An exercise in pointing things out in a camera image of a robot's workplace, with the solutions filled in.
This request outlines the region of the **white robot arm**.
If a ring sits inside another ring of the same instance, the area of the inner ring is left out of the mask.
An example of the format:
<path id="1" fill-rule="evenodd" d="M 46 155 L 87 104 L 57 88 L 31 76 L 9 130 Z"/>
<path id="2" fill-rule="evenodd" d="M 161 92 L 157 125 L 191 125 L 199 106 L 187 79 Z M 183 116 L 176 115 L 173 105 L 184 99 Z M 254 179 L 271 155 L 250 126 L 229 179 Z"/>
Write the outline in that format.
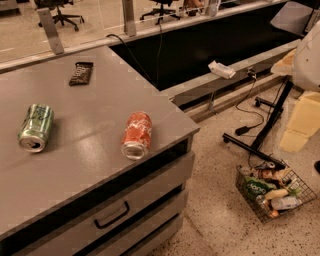
<path id="1" fill-rule="evenodd" d="M 298 45 L 293 60 L 293 83 L 306 91 L 320 91 L 320 21 Z"/>

